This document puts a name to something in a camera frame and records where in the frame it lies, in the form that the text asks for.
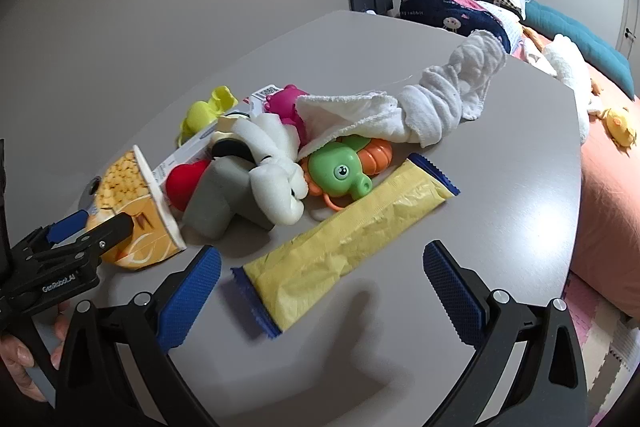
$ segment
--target toy eye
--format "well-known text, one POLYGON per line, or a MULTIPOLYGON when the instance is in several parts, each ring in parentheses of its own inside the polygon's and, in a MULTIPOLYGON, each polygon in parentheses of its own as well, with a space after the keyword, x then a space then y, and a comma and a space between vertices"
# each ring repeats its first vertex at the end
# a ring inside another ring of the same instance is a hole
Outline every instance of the toy eye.
POLYGON ((349 168, 347 167, 347 165, 338 165, 334 169, 334 176, 339 180, 343 180, 347 178, 348 175, 349 175, 349 168))

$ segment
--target red toy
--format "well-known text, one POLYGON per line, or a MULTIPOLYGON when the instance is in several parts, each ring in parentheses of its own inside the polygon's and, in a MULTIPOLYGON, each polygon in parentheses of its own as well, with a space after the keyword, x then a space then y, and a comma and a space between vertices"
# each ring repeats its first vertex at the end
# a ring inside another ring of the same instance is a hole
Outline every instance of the red toy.
POLYGON ((164 191, 175 208, 184 212, 210 163, 211 160, 199 160, 196 163, 178 165, 169 172, 164 191))
POLYGON ((284 86, 283 90, 268 95, 267 101, 264 103, 266 112, 277 114, 283 124, 293 125, 296 128, 298 137, 300 137, 300 147, 306 145, 305 122, 296 111, 296 100, 301 94, 308 94, 308 92, 289 84, 284 86))

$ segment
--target blue gripper pad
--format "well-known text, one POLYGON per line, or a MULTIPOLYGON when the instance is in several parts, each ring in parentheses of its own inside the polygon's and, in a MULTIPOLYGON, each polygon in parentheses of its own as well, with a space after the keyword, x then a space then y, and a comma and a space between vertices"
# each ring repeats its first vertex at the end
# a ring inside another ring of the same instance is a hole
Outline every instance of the blue gripper pad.
POLYGON ((47 241, 50 245, 62 243, 67 237, 84 229, 87 219, 89 219, 89 214, 86 210, 78 210, 75 214, 66 216, 62 221, 51 225, 49 233, 47 233, 47 241))
POLYGON ((209 248, 185 277, 158 315, 156 339, 162 351, 182 344, 200 310, 220 279, 222 260, 220 252, 209 248))
POLYGON ((460 340, 478 349, 484 343, 485 312, 462 279, 457 267, 436 242, 424 248, 424 272, 436 291, 460 340))

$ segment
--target gray table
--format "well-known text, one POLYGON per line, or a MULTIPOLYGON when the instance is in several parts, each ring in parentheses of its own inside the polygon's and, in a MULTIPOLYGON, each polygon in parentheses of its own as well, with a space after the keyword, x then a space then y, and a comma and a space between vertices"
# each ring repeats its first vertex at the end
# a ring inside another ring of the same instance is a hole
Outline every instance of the gray table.
MULTIPOLYGON (((316 94, 381 86, 394 93, 412 74, 447 62, 462 41, 428 26, 336 12, 191 89, 131 143, 157 165, 172 151, 191 102, 206 99, 220 84, 238 96, 271 83, 297 84, 316 94)), ((421 426, 473 354, 458 340, 422 271, 424 245, 443 240, 489 288, 504 288, 521 302, 546 305, 558 297, 578 218, 578 142, 572 92, 510 58, 492 80, 482 117, 423 151, 461 189, 459 197, 345 277, 276 341, 260 336, 228 268, 316 222, 304 216, 268 234, 234 223, 216 244, 224 259, 221 282, 184 345, 172 350, 172 360, 222 427, 421 426)), ((197 250, 190 247, 140 273, 107 267, 94 299, 123 304, 139 291, 154 290, 197 250)), ((514 351, 485 416, 497 412, 521 353, 514 351)))

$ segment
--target metal screw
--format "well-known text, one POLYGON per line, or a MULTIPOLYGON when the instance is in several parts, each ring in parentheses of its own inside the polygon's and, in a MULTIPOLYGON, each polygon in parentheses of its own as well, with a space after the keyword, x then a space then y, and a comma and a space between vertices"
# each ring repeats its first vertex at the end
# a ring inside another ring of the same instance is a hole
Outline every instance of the metal screw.
POLYGON ((554 308, 558 311, 563 312, 566 309, 566 302, 562 299, 554 299, 554 308))
POLYGON ((133 304, 136 306, 146 306, 151 302, 151 294, 147 292, 142 292, 133 297, 133 304))
POLYGON ((510 296, 506 291, 496 290, 494 292, 494 301, 500 302, 500 304, 507 304, 509 300, 510 300, 510 296))
POLYGON ((86 313, 91 308, 91 302, 89 301, 80 301, 78 302, 78 306, 76 306, 76 311, 79 313, 86 313))

